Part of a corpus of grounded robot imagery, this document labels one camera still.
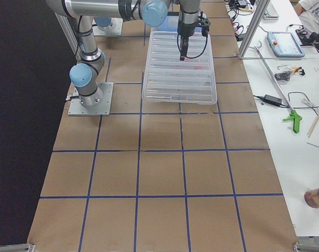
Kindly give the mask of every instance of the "light blue cap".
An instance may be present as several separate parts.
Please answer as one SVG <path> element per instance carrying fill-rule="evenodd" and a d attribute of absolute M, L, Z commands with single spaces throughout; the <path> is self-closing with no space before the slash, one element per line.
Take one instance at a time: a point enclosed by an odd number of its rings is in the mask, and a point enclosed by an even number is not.
<path fill-rule="evenodd" d="M 149 1 L 142 9 L 142 19 L 151 27 L 161 25 L 167 14 L 168 7 L 161 0 Z"/>
<path fill-rule="evenodd" d="M 92 70 L 88 65 L 79 63 L 71 68 L 70 79 L 77 88 L 85 87 L 92 79 Z"/>
<path fill-rule="evenodd" d="M 100 27 L 107 27 L 111 24 L 111 17 L 94 17 L 95 23 Z"/>

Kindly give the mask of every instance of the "translucent plastic container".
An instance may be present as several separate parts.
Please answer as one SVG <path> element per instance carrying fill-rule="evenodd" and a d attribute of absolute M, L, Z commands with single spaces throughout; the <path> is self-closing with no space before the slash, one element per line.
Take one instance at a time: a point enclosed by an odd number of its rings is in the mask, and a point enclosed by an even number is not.
<path fill-rule="evenodd" d="M 191 36 L 188 56 L 199 55 L 205 40 L 201 33 Z M 177 32 L 151 32 L 142 98 L 157 102 L 215 104 L 217 93 L 210 37 L 200 57 L 185 61 L 180 61 L 179 57 Z"/>

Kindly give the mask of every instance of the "metal mounting plate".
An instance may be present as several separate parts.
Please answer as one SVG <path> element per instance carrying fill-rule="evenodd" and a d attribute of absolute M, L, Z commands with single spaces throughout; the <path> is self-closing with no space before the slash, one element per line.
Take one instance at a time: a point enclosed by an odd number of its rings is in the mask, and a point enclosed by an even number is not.
<path fill-rule="evenodd" d="M 114 18 L 115 25 L 111 28 L 107 28 L 107 30 L 100 30 L 97 26 L 93 26 L 93 34 L 96 37 L 119 37 L 122 34 L 122 25 L 123 19 L 122 18 Z"/>
<path fill-rule="evenodd" d="M 103 92 L 103 98 L 101 102 L 92 107 L 84 107 L 79 99 L 72 99 L 68 115 L 69 116 L 109 116 L 111 111 L 112 95 L 113 95 L 114 83 L 105 82 L 98 83 L 98 88 Z M 75 89 L 73 96 L 78 96 L 78 92 Z"/>

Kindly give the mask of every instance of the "white surface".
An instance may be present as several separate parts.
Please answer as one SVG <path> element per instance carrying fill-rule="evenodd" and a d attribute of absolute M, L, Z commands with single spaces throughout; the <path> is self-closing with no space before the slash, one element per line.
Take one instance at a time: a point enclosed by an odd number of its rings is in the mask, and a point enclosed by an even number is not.
<path fill-rule="evenodd" d="M 287 26 L 290 24 L 300 25 L 300 19 L 298 18 L 296 12 L 294 11 L 291 3 L 289 0 L 271 0 L 273 6 L 275 7 L 276 11 L 279 13 L 280 17 L 278 20 L 264 20 L 262 19 L 260 22 L 260 26 L 268 31 L 268 32 L 286 32 Z M 236 21 L 240 23 L 240 25 L 244 26 L 243 33 L 247 32 L 247 26 L 249 26 L 250 21 L 252 19 L 253 15 L 248 16 L 238 16 L 236 18 Z M 298 29 L 298 26 L 292 26 L 288 28 L 288 32 L 292 32 L 296 34 L 295 30 Z M 266 59 L 275 59 L 277 58 L 275 54 L 272 52 L 268 40 L 267 40 L 267 33 L 264 32 L 260 27 L 257 28 L 250 46 L 254 47 L 257 46 L 259 41 L 262 42 L 263 47 L 261 48 L 261 54 Z M 317 53 L 317 50 L 313 47 L 303 47 L 303 51 L 305 52 L 304 58 L 306 59 L 314 59 L 319 58 L 319 54 Z M 259 57 L 257 54 L 253 51 L 248 49 L 246 54 L 244 55 L 245 59 L 258 59 Z"/>
<path fill-rule="evenodd" d="M 205 41 L 206 38 L 201 33 L 191 36 L 188 56 L 199 55 Z M 186 58 L 184 61 L 180 61 L 179 57 L 177 32 L 151 32 L 142 98 L 157 102 L 215 104 L 217 93 L 210 37 L 206 50 L 200 57 Z"/>
<path fill-rule="evenodd" d="M 281 97 L 261 60 L 244 60 L 243 63 L 254 95 Z M 280 81 L 280 84 L 286 94 L 291 91 L 304 92 L 319 106 L 319 59 L 267 60 L 267 63 L 273 72 L 277 72 L 280 65 L 303 67 L 305 76 L 295 75 L 288 83 Z M 301 94 L 291 94 L 290 98 L 292 106 L 305 107 Z M 319 236 L 319 209 L 309 207 L 303 197 L 307 190 L 319 187 L 319 148 L 306 143 L 319 144 L 319 121 L 311 137 L 307 138 L 316 114 L 309 109 L 297 109 L 303 120 L 300 132 L 295 134 L 292 121 L 282 122 L 289 116 L 288 109 L 261 105 L 259 102 L 257 107 L 296 235 Z"/>

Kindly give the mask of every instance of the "dark background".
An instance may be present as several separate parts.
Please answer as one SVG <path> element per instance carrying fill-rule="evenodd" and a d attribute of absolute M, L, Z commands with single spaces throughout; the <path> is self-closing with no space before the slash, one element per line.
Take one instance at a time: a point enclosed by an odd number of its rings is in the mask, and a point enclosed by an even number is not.
<path fill-rule="evenodd" d="M 75 63 L 44 0 L 0 0 L 0 245 L 27 242 Z"/>

